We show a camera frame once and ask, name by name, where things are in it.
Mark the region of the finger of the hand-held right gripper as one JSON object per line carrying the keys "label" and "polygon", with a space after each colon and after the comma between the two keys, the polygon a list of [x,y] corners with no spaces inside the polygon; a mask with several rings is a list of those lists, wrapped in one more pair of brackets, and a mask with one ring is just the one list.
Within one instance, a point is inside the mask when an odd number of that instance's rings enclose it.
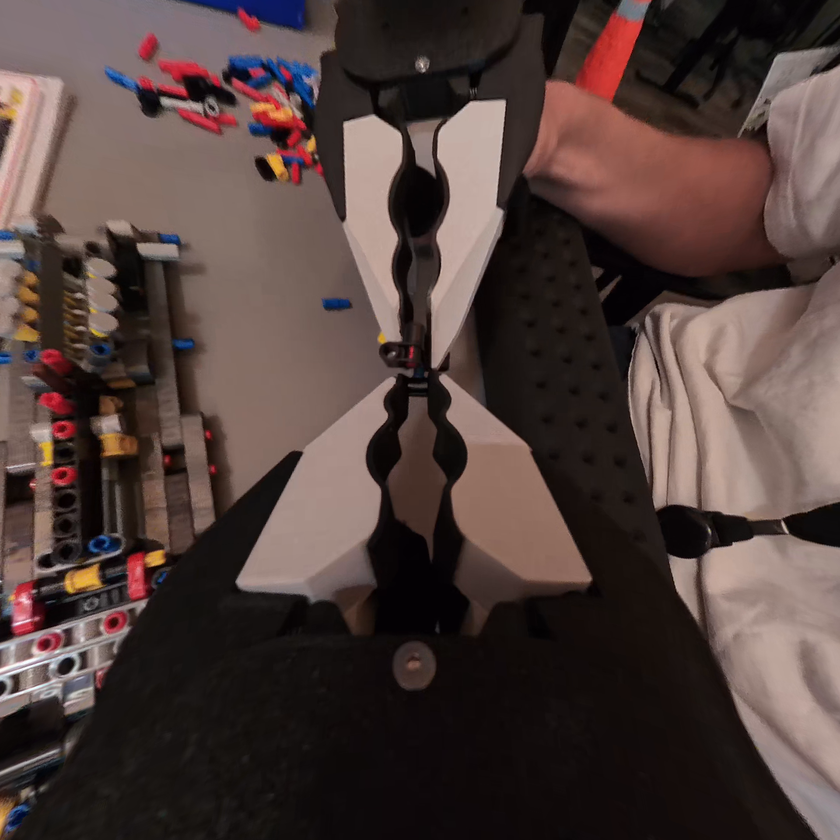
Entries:
{"label": "finger of the hand-held right gripper", "polygon": [[366,295],[388,342],[403,341],[402,301],[394,278],[400,227],[396,185],[416,162],[409,133],[375,114],[343,124],[343,231]]}
{"label": "finger of the hand-held right gripper", "polygon": [[459,336],[505,213],[497,204],[507,104],[475,100],[443,122],[434,159],[446,186],[446,207],[435,241],[440,258],[430,293],[431,365],[439,368]]}

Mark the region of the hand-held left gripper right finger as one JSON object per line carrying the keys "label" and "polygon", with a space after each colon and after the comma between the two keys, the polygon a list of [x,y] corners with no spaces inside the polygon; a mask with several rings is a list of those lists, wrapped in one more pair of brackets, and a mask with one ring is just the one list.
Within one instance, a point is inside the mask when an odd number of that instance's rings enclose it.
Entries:
{"label": "hand-held left gripper right finger", "polygon": [[585,592],[592,575],[530,446],[446,374],[432,374],[427,412],[445,477],[433,566],[440,627],[477,635],[492,609]]}

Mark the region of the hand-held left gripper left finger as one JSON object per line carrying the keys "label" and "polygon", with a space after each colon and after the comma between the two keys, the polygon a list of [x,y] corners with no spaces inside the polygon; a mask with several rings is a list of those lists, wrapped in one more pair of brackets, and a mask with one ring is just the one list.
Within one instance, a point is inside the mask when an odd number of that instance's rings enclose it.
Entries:
{"label": "hand-held left gripper left finger", "polygon": [[393,514],[388,478],[406,415],[407,378],[387,377],[305,447],[239,572],[240,591],[330,602],[352,633],[372,633],[384,573],[369,544]]}

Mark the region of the pile of mixed lego pins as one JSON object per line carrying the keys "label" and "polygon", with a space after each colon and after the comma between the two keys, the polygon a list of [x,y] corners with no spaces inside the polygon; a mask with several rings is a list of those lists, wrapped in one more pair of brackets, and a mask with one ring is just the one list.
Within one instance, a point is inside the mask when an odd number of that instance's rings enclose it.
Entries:
{"label": "pile of mixed lego pins", "polygon": [[298,60],[236,54],[215,72],[191,59],[158,58],[160,46],[155,35],[147,34],[137,51],[160,79],[132,77],[110,66],[103,70],[113,85],[133,95],[145,117],[170,113],[215,136],[245,128],[271,144],[254,159],[268,183],[298,185],[305,172],[324,176],[314,130],[318,68]]}

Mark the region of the small black lego connector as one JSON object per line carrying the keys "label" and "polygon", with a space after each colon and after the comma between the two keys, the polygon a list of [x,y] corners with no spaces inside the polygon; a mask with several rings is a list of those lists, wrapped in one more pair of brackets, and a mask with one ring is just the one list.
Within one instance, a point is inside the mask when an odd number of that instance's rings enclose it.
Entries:
{"label": "small black lego connector", "polygon": [[413,374],[430,366],[430,345],[426,327],[419,322],[408,322],[402,326],[400,339],[380,344],[379,355],[386,366]]}

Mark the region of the lego car chassis model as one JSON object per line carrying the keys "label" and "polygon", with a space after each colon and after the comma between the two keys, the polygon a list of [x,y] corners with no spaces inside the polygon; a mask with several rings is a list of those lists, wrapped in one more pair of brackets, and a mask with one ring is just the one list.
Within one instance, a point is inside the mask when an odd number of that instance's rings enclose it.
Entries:
{"label": "lego car chassis model", "polygon": [[2,230],[2,805],[65,762],[152,594],[216,518],[186,413],[181,240],[52,217]]}

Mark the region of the lego instruction booklet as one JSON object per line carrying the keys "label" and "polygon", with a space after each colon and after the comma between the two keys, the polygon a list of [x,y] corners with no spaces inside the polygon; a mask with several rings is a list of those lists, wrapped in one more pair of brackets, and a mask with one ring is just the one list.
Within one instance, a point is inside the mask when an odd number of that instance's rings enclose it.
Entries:
{"label": "lego instruction booklet", "polygon": [[67,121],[57,77],[1,71],[1,227],[43,204]]}

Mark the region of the person's right forearm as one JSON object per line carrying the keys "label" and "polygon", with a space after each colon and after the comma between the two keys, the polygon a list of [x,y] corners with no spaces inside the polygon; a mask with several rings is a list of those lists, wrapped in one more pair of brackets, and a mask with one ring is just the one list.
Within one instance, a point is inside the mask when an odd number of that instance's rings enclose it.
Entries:
{"label": "person's right forearm", "polygon": [[767,146],[667,133],[569,82],[545,84],[532,193],[646,266],[709,277],[777,266]]}

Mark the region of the blue plastic bin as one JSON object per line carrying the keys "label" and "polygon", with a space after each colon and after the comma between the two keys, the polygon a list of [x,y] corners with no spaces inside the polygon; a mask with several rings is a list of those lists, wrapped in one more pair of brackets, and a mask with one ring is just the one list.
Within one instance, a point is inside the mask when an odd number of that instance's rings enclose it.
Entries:
{"label": "blue plastic bin", "polygon": [[189,4],[237,14],[240,9],[260,22],[303,30],[307,23],[306,1],[188,1]]}

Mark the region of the orange traffic cone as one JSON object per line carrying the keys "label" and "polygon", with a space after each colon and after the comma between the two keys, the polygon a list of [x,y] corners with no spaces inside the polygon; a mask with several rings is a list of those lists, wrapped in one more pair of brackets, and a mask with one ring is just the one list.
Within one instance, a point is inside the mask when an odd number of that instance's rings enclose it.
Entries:
{"label": "orange traffic cone", "polygon": [[611,102],[633,54],[650,1],[621,1],[587,54],[574,85]]}

